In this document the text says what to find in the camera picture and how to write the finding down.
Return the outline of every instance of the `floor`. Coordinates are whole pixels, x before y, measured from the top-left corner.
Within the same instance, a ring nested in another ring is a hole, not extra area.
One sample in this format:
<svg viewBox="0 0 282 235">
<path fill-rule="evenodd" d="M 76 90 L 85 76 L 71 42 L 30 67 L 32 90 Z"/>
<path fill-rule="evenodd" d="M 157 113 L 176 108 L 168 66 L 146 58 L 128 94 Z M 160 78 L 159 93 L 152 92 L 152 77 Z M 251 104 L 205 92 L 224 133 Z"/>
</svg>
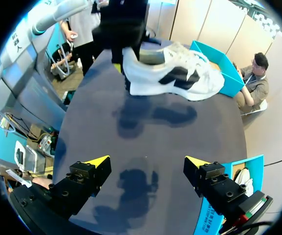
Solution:
<svg viewBox="0 0 282 235">
<path fill-rule="evenodd" d="M 75 72 L 69 75 L 65 80 L 58 81 L 53 79 L 52 84 L 60 98 L 63 97 L 66 91 L 74 91 L 82 82 L 83 74 L 80 68 L 76 68 Z"/>
</svg>

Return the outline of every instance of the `bolt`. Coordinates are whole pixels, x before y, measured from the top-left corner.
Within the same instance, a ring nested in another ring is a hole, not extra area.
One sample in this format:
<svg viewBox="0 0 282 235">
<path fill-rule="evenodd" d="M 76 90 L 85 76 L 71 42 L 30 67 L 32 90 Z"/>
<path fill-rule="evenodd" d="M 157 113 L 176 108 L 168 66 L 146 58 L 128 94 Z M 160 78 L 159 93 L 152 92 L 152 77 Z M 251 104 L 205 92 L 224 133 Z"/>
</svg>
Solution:
<svg viewBox="0 0 282 235">
<path fill-rule="evenodd" d="M 232 192 L 226 192 L 225 195 L 226 195 L 227 197 L 229 197 L 229 198 L 230 198 L 230 197 L 233 197 L 233 193 L 232 193 Z"/>
<path fill-rule="evenodd" d="M 242 185 L 239 186 L 239 188 L 240 188 L 242 191 L 245 191 L 246 185 L 242 184 Z"/>
<path fill-rule="evenodd" d="M 27 205 L 27 202 L 23 200 L 23 201 L 21 202 L 21 205 L 22 205 L 23 207 L 25 207 L 25 206 Z"/>
<path fill-rule="evenodd" d="M 68 197 L 68 195 L 69 195 L 69 192 L 68 192 L 68 191 L 63 191 L 62 196 Z"/>
<path fill-rule="evenodd" d="M 84 181 L 84 178 L 82 176 L 78 176 L 78 182 L 82 183 Z"/>
</svg>

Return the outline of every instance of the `shoe sole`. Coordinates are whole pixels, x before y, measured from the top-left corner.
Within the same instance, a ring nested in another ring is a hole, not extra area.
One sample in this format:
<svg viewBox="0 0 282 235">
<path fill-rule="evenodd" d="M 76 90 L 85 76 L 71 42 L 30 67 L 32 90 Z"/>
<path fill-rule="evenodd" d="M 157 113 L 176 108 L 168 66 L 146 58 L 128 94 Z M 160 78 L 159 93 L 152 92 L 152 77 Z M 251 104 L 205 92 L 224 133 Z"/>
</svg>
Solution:
<svg viewBox="0 0 282 235">
<path fill-rule="evenodd" d="M 130 94 L 131 95 L 158 95 L 165 93 L 173 93 L 182 96 L 183 98 L 189 101 L 200 101 L 212 97 L 217 94 L 219 91 L 214 91 L 208 94 L 194 94 L 190 93 L 187 90 L 175 87 L 174 83 L 169 83 L 166 85 L 157 85 L 154 83 L 144 84 L 144 83 L 130 83 Z"/>
</svg>

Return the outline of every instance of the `black stripe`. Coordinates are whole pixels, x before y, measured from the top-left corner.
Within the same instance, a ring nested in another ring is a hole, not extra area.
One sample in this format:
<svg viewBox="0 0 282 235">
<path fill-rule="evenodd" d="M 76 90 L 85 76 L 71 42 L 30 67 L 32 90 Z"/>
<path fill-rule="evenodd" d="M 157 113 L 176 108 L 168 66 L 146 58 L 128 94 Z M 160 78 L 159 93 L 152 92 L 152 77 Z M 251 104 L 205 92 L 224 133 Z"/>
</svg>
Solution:
<svg viewBox="0 0 282 235">
<path fill-rule="evenodd" d="M 195 82 L 198 82 L 198 81 L 199 81 L 199 76 L 195 70 L 194 73 L 190 76 L 189 80 L 186 80 L 186 77 L 185 77 L 185 80 L 177 79 L 174 83 L 174 86 L 182 88 L 184 90 L 188 90 L 192 87 L 192 85 L 194 85 Z"/>
<path fill-rule="evenodd" d="M 189 80 L 186 79 L 188 71 L 182 67 L 175 67 L 166 76 L 159 80 L 162 85 L 167 85 L 175 81 L 174 86 L 188 90 L 199 81 L 199 76 L 196 71 L 190 76 Z"/>
</svg>

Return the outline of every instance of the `man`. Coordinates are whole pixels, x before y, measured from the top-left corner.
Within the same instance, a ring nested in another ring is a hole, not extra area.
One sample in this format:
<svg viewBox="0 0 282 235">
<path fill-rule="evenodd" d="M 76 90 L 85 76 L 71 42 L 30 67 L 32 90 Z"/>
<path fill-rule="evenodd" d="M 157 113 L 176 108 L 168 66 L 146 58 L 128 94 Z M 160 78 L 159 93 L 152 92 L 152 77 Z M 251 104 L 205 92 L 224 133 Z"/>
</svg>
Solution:
<svg viewBox="0 0 282 235">
<path fill-rule="evenodd" d="M 69 66 L 69 71 L 72 72 L 72 70 L 75 69 L 75 62 L 71 61 L 72 59 L 72 52 L 71 52 L 71 48 L 70 45 L 68 43 L 64 43 L 62 44 L 63 50 L 65 52 L 66 55 L 66 59 L 68 62 L 68 66 Z M 63 52 L 60 48 L 58 48 L 53 54 L 52 57 L 55 61 L 55 63 L 52 61 L 52 65 L 51 65 L 51 73 L 53 75 L 59 75 L 60 80 L 64 80 L 67 76 L 65 74 L 63 74 L 58 68 L 57 66 L 59 66 L 59 68 L 63 71 L 63 72 L 67 72 L 67 67 L 66 67 L 66 63 L 65 63 L 65 58 L 63 55 Z"/>
<path fill-rule="evenodd" d="M 268 96 L 269 84 L 266 77 L 268 66 L 266 56 L 259 52 L 255 54 L 251 66 L 237 69 L 245 83 L 242 90 L 235 96 L 242 112 L 249 113 L 260 109 L 261 102 Z"/>
<path fill-rule="evenodd" d="M 102 49 L 93 42 L 92 36 L 92 30 L 100 24 L 100 16 L 98 13 L 92 14 L 92 1 L 88 0 L 88 3 L 89 7 L 87 9 L 69 18 L 70 28 L 73 31 L 68 29 L 67 22 L 61 22 L 62 30 L 67 39 L 74 43 L 74 50 L 81 59 L 83 75 L 86 74 L 93 64 L 93 56 L 96 59 L 102 52 Z"/>
</svg>

